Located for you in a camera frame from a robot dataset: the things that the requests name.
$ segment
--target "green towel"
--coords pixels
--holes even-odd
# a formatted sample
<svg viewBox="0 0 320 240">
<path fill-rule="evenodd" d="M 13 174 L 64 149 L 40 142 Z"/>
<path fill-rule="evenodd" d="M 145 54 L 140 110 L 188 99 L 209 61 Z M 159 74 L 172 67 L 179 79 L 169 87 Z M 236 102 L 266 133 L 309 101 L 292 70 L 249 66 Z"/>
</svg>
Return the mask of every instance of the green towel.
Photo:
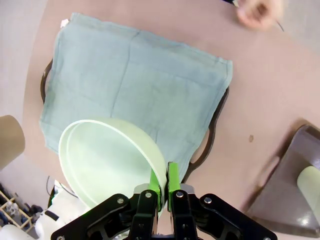
<svg viewBox="0 0 320 240">
<path fill-rule="evenodd" d="M 40 119 L 46 146 L 57 152 L 77 120 L 123 119 L 178 163 L 182 180 L 232 73 L 231 61 L 184 43 L 73 13 L 55 42 Z"/>
</svg>

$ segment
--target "beige chair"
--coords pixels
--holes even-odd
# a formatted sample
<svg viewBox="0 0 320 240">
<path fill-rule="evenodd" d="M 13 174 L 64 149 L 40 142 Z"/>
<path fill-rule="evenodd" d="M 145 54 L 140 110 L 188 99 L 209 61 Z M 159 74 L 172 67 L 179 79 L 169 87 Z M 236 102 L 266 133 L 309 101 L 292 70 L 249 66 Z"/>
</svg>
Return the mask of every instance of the beige chair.
<svg viewBox="0 0 320 240">
<path fill-rule="evenodd" d="M 0 171 L 25 150 L 25 136 L 19 122 L 0 116 Z"/>
</svg>

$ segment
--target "light green bowl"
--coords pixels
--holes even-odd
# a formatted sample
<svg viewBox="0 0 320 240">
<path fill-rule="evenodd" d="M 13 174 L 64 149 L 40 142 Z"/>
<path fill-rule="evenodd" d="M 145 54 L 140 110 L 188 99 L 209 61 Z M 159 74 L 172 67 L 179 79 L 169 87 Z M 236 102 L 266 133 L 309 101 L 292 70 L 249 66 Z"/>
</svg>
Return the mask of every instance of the light green bowl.
<svg viewBox="0 0 320 240">
<path fill-rule="evenodd" d="M 89 208 L 114 194 L 130 198 L 136 186 L 150 182 L 151 170 L 162 193 L 167 182 L 165 160 L 156 143 L 120 119 L 70 124 L 59 141 L 59 160 L 68 184 Z"/>
</svg>

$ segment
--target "human hand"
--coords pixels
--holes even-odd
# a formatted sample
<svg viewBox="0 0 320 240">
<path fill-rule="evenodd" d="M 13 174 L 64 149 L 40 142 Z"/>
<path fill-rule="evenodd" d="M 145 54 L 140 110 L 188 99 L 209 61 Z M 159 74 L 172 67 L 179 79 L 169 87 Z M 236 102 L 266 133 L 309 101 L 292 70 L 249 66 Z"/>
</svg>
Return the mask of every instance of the human hand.
<svg viewBox="0 0 320 240">
<path fill-rule="evenodd" d="M 237 16 L 253 29 L 265 30 L 283 15 L 283 0 L 238 0 Z"/>
</svg>

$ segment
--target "pink table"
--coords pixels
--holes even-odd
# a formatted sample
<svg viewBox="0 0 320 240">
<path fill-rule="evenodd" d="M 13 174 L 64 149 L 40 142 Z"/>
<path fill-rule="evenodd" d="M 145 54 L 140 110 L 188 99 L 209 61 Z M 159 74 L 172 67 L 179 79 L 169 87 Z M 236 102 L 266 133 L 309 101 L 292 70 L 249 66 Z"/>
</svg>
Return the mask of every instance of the pink table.
<svg viewBox="0 0 320 240">
<path fill-rule="evenodd" d="M 58 156 L 45 148 L 39 127 L 43 109 L 40 81 L 53 56 L 60 22 L 72 12 L 147 30 L 233 60 L 234 77 L 217 123 L 213 149 L 188 180 L 198 196 L 214 193 L 246 210 L 261 187 L 261 175 L 270 170 L 288 136 L 305 120 L 320 126 L 320 58 L 277 29 L 245 29 L 237 23 L 234 7 L 227 3 L 48 0 L 30 59 L 22 127 L 25 155 L 62 183 L 66 181 Z M 168 233 L 168 224 L 161 223 L 159 230 Z M 304 239 L 283 234 L 278 237 Z"/>
</svg>

